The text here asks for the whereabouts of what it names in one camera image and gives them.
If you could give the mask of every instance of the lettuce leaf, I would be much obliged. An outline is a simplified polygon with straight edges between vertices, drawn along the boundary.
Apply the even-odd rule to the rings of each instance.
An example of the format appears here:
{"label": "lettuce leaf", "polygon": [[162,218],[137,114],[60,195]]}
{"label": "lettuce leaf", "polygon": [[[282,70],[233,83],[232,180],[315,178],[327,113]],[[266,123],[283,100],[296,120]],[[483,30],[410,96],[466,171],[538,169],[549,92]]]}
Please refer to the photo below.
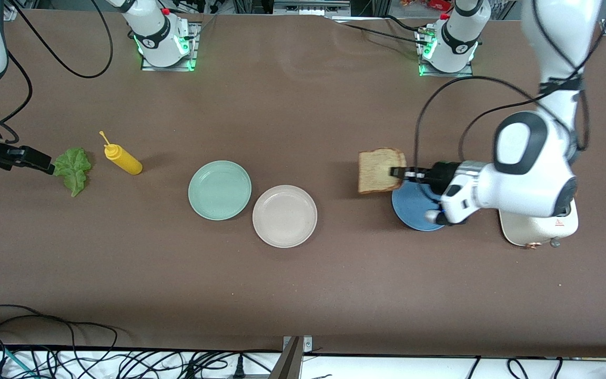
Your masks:
{"label": "lettuce leaf", "polygon": [[92,168],[83,148],[70,148],[55,160],[53,175],[65,177],[65,187],[72,190],[72,197],[86,187],[86,172]]}

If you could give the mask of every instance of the plate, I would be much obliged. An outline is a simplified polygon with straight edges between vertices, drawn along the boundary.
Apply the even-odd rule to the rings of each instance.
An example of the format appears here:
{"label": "plate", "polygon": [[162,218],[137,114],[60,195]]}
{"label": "plate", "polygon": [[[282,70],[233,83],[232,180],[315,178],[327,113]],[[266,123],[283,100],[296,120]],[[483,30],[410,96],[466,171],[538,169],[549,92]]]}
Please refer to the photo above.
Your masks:
{"label": "plate", "polygon": [[425,212],[437,210],[438,204],[433,203],[418,188],[421,185],[425,192],[439,201],[441,196],[433,194],[428,184],[404,182],[401,188],[392,191],[392,208],[404,224],[419,231],[435,231],[443,225],[432,224],[425,219]]}
{"label": "plate", "polygon": [[294,247],[315,231],[317,207],[303,189],[278,185],[259,197],[252,222],[263,242],[274,247]]}
{"label": "plate", "polygon": [[198,170],[188,183],[188,201],[193,211],[212,220],[227,220],[249,202],[252,182],[242,166],[214,161]]}

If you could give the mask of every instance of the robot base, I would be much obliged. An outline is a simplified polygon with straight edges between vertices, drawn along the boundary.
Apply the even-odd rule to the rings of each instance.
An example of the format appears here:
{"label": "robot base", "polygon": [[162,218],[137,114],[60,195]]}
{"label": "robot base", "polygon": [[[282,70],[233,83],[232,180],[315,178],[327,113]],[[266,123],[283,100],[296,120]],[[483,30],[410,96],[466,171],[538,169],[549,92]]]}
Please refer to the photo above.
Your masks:
{"label": "robot base", "polygon": [[518,246],[536,247],[546,242],[560,246],[560,239],[572,235],[579,228],[577,205],[570,202],[570,213],[563,217],[537,218],[500,212],[502,232],[508,242]]}
{"label": "robot base", "polygon": [[164,72],[190,72],[195,71],[195,62],[198,58],[198,47],[200,45],[200,29],[202,23],[188,22],[188,36],[192,37],[184,43],[188,43],[188,55],[181,58],[179,62],[168,67],[157,67],[149,63],[142,55],[142,71],[164,71]]}
{"label": "robot base", "polygon": [[435,40],[436,30],[433,28],[433,24],[427,24],[426,27],[420,28],[414,32],[416,41],[425,41],[428,45],[418,45],[418,60],[419,60],[419,74],[420,76],[441,76],[441,77],[464,77],[471,76],[471,62],[468,62],[464,68],[457,72],[443,72],[437,70],[425,57],[425,53],[428,53],[428,49],[433,45]]}

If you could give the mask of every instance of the blue plate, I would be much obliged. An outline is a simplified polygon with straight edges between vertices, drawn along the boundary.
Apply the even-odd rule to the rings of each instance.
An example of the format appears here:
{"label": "blue plate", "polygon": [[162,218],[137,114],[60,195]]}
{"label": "blue plate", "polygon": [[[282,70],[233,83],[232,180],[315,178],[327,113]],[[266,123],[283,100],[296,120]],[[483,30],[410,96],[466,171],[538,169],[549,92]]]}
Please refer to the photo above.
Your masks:
{"label": "blue plate", "polygon": [[441,196],[433,194],[428,184],[404,182],[401,188],[392,191],[392,208],[404,224],[419,231],[435,231],[443,228],[443,225],[432,224],[425,219],[425,212],[437,210],[438,204],[427,199],[418,188],[422,189],[433,199],[440,200]]}

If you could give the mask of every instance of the bread slice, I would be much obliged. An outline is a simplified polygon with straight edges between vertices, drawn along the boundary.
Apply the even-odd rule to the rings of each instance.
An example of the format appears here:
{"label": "bread slice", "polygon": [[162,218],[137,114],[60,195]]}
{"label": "bread slice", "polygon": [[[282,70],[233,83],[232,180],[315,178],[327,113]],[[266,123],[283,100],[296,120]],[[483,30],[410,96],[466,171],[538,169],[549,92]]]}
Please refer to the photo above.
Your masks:
{"label": "bread slice", "polygon": [[395,148],[359,153],[359,193],[389,192],[401,187],[401,179],[389,176],[390,168],[406,167],[406,156]]}

